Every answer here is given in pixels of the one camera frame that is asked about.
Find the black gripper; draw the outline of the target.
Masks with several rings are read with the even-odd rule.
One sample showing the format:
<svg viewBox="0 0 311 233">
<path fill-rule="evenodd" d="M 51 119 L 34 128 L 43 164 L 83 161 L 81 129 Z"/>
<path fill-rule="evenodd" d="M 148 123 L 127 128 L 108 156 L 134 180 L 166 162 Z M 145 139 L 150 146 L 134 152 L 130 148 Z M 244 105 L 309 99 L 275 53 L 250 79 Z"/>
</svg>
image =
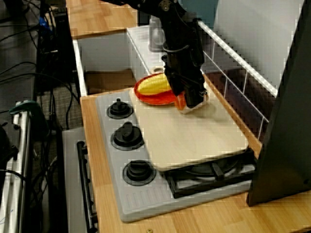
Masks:
<svg viewBox="0 0 311 233">
<path fill-rule="evenodd" d="M 202 103 L 207 93 L 200 70 L 204 63 L 203 51 L 190 47 L 168 50 L 162 60 L 173 94 L 178 96 L 184 91 L 186 106 L 190 109 Z"/>
</svg>

